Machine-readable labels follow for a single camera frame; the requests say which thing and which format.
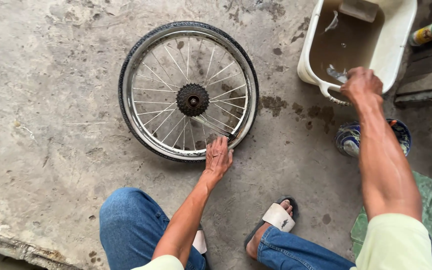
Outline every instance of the bicycle wheel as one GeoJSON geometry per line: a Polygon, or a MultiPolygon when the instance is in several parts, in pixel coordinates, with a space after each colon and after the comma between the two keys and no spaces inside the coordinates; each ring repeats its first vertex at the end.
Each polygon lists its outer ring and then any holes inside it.
{"type": "Polygon", "coordinates": [[[149,150],[194,163],[218,135],[228,148],[248,134],[256,117],[256,72],[228,34],[196,21],[162,25],[141,38],[123,63],[118,83],[129,130],[149,150]]]}

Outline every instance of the slipper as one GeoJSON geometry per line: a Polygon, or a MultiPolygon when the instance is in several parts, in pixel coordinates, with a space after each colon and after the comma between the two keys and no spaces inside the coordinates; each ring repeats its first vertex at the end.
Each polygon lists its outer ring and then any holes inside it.
{"type": "Polygon", "coordinates": [[[207,256],[208,249],[206,246],[206,237],[203,233],[203,226],[201,225],[201,223],[199,224],[196,236],[194,237],[194,241],[192,242],[192,246],[199,252],[199,254],[201,254],[204,260],[206,260],[206,267],[204,268],[204,270],[211,270],[207,256]]]}
{"type": "Polygon", "coordinates": [[[244,240],[244,249],[246,249],[249,241],[253,238],[253,236],[255,236],[256,231],[261,228],[261,226],[263,226],[265,223],[273,225],[280,231],[289,233],[296,224],[296,220],[299,215],[300,213],[298,211],[298,205],[296,203],[296,200],[292,196],[284,195],[279,197],[279,199],[273,202],[273,204],[269,207],[269,209],[266,211],[259,223],[252,230],[252,232],[248,236],[246,236],[246,239],[244,240]],[[289,200],[289,204],[293,207],[292,218],[280,205],[284,200],[289,200]]]}

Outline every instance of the blue jeans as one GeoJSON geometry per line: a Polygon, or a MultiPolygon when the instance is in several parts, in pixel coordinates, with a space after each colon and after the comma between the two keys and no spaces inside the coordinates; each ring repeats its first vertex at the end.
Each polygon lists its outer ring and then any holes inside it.
{"type": "MultiPolygon", "coordinates": [[[[130,270],[151,261],[170,222],[142,190],[117,189],[99,211],[99,237],[111,270],[130,270]]],[[[274,270],[349,270],[351,261],[313,242],[269,227],[258,246],[258,261],[274,270]]],[[[206,261],[193,247],[186,270],[204,270],[206,261]]]]}

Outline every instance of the hand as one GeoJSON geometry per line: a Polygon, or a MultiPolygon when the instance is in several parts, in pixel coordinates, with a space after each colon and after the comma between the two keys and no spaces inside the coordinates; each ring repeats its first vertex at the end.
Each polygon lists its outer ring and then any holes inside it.
{"type": "Polygon", "coordinates": [[[353,68],[348,71],[348,81],[341,86],[341,94],[357,105],[360,102],[374,100],[383,91],[383,83],[375,76],[373,70],[363,67],[353,68]]]}
{"type": "Polygon", "coordinates": [[[228,151],[228,138],[221,136],[206,146],[206,169],[203,176],[211,176],[216,183],[223,178],[226,171],[233,165],[233,152],[228,151]]]}

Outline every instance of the bottle label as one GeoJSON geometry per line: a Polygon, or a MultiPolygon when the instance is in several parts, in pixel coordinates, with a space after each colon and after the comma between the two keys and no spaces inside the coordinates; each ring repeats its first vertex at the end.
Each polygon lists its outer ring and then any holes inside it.
{"type": "Polygon", "coordinates": [[[423,27],[413,33],[413,40],[416,44],[421,45],[423,43],[432,40],[432,24],[423,27]]]}

